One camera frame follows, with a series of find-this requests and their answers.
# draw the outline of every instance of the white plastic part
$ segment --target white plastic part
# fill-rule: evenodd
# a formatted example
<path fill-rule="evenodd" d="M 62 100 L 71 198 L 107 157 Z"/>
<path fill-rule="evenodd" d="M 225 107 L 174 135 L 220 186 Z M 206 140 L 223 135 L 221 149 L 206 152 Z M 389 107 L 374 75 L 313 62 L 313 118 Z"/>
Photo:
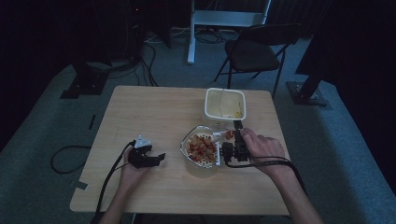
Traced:
<path fill-rule="evenodd" d="M 136 143 L 134 144 L 135 148 L 138 147 L 145 147 L 151 145 L 151 142 L 147 139 L 144 138 L 142 135 L 139 135 L 136 139 Z"/>

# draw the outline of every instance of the person's right hand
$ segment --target person's right hand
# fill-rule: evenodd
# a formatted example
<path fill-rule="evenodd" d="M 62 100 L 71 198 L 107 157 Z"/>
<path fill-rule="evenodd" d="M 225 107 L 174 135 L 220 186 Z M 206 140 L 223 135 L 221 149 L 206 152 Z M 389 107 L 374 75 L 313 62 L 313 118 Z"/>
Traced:
<path fill-rule="evenodd" d="M 240 132 L 242 138 L 247 144 L 247 149 L 250 152 L 249 162 L 251 164 L 263 161 L 279 160 L 260 157 L 285 157 L 285 150 L 277 139 L 272 137 L 264 137 L 261 134 L 257 135 L 249 128 L 241 129 Z M 269 175 L 270 177 L 290 170 L 289 166 L 284 165 L 258 166 L 257 169 Z"/>

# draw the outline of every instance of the wrist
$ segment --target wrist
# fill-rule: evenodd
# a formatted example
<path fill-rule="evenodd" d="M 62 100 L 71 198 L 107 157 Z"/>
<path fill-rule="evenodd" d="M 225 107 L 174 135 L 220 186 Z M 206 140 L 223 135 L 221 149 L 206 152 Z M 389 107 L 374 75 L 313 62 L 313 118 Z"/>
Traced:
<path fill-rule="evenodd" d="M 287 165 L 274 165 L 271 172 L 268 172 L 268 176 L 274 181 L 276 185 L 284 183 L 285 181 L 295 178 L 294 171 Z"/>

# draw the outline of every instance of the wooden table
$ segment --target wooden table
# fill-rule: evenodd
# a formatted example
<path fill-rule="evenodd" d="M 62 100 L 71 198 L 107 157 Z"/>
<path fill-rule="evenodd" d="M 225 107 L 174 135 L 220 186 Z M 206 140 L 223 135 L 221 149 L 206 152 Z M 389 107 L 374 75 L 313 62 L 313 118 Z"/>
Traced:
<path fill-rule="evenodd" d="M 206 89 L 118 86 L 110 99 L 70 208 L 95 211 L 105 178 L 129 142 L 141 134 L 153 145 L 149 155 L 166 153 L 159 167 L 145 176 L 125 212 L 217 215 L 288 215 L 271 179 L 257 169 L 233 169 L 222 164 L 208 178 L 187 172 L 179 149 L 184 136 L 203 124 Z M 243 91 L 247 101 L 244 127 L 280 140 L 289 157 L 271 95 Z M 120 179 L 108 182 L 102 210 L 107 210 Z"/>

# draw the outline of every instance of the hand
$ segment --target hand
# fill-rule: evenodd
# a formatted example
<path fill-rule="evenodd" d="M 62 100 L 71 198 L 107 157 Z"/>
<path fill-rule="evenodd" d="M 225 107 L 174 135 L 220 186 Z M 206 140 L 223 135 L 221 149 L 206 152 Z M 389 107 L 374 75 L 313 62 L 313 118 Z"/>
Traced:
<path fill-rule="evenodd" d="M 128 163 L 128 156 L 133 148 L 126 149 L 123 158 L 124 164 Z M 125 188 L 132 190 L 142 179 L 145 173 L 147 173 L 151 167 L 135 168 L 132 164 L 127 164 L 121 168 L 121 177 L 119 188 Z"/>
<path fill-rule="evenodd" d="M 256 135 L 249 128 L 242 129 L 240 132 L 242 138 L 247 144 L 247 149 L 250 152 L 249 162 L 251 164 L 263 161 L 278 160 L 269 158 L 264 159 L 259 157 L 285 157 L 285 150 L 277 139 L 272 137 L 264 137 L 261 134 Z M 258 166 L 257 169 L 269 175 L 270 177 L 290 170 L 288 166 L 283 165 Z"/>

